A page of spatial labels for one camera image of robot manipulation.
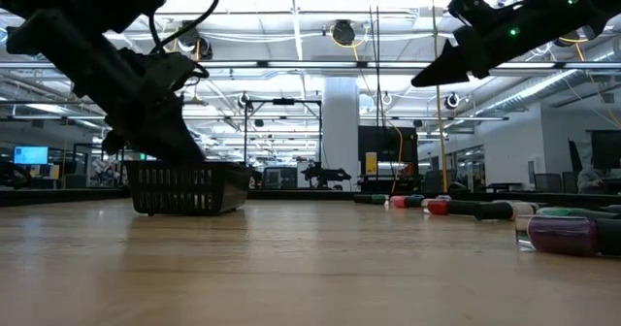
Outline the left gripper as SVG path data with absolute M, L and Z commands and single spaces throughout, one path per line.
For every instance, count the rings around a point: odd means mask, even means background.
M 203 161 L 182 117 L 183 99 L 140 77 L 118 49 L 80 49 L 72 55 L 74 91 L 105 112 L 107 153 L 133 147 L 163 161 Z

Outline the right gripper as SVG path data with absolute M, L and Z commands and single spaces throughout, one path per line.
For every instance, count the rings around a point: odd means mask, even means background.
M 581 31 L 597 38 L 606 26 L 606 0 L 520 0 L 495 10 L 489 25 L 464 23 L 444 43 L 441 55 L 412 80 L 414 87 L 467 82 L 531 49 Z

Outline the black plastic mesh basket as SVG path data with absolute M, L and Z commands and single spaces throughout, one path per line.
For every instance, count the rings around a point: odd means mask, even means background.
M 162 161 L 125 163 L 136 212 L 218 216 L 245 203 L 252 171 L 232 162 L 171 165 Z

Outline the dark red nail polish bottle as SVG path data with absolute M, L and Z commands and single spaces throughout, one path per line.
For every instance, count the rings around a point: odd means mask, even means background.
M 427 210 L 434 215 L 474 216 L 480 207 L 479 202 L 433 199 L 427 204 Z

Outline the dark green nail polish bottle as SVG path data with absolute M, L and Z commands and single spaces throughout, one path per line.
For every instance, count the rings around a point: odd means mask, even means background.
M 358 193 L 353 195 L 353 201 L 356 204 L 384 205 L 387 201 L 387 196 L 383 194 Z

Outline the bright green nail polish bottle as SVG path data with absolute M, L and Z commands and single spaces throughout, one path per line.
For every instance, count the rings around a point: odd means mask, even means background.
M 575 216 L 587 218 L 621 219 L 621 213 L 592 211 L 579 208 L 547 207 L 536 211 L 537 215 L 548 216 Z

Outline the purple nail polish bottle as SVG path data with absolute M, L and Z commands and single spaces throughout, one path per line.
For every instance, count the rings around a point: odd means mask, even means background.
M 527 215 L 515 220 L 521 250 L 571 256 L 621 257 L 621 219 Z

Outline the black cabinet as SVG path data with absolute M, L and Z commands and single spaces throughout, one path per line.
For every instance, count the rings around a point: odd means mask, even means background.
M 414 127 L 358 127 L 358 160 L 366 174 L 366 155 L 376 154 L 380 163 L 405 164 L 406 175 L 418 175 L 418 135 Z

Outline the white square column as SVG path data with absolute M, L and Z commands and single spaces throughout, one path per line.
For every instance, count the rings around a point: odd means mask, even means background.
M 329 77 L 322 95 L 322 135 L 326 166 L 343 169 L 351 180 L 340 181 L 351 191 L 359 175 L 359 87 L 354 78 Z

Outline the blue lit computer monitor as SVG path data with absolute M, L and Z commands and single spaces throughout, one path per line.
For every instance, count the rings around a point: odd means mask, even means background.
M 48 147 L 16 146 L 13 162 L 18 165 L 45 165 L 49 161 Z

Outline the black mesh office chair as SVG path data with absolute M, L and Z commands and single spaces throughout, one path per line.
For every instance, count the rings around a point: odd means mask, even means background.
M 563 181 L 560 174 L 539 173 L 534 175 L 535 190 L 543 193 L 562 193 Z

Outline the black computer monitor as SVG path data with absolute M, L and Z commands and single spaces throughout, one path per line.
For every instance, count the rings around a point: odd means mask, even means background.
M 593 165 L 598 169 L 621 169 L 621 131 L 592 131 Z

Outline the black background rig frame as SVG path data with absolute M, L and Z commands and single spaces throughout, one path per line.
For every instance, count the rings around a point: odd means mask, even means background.
M 249 114 L 249 104 L 257 103 L 257 106 L 253 109 L 252 114 Z M 274 98 L 274 99 L 250 99 L 246 98 L 245 106 L 244 106 L 244 165 L 248 165 L 248 155 L 247 155 L 247 136 L 248 136 L 248 122 L 249 120 L 258 113 L 265 104 L 271 104 L 273 106 L 293 106 L 296 104 L 301 104 L 305 107 L 311 115 L 318 120 L 318 163 L 321 164 L 323 161 L 322 151 L 323 151 L 323 109 L 322 103 L 320 100 L 307 100 L 307 99 L 295 99 L 295 98 Z

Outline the black aluminium table frame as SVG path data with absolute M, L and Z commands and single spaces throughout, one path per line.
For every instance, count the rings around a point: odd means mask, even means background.
M 54 203 L 73 203 L 130 199 L 131 192 L 124 188 L 85 188 L 69 190 L 0 190 L 0 208 Z M 353 192 L 304 190 L 250 190 L 248 200 L 352 201 Z M 538 192 L 451 193 L 452 199 L 463 201 L 510 200 L 545 203 L 555 206 L 595 208 L 621 206 L 621 195 L 581 195 Z

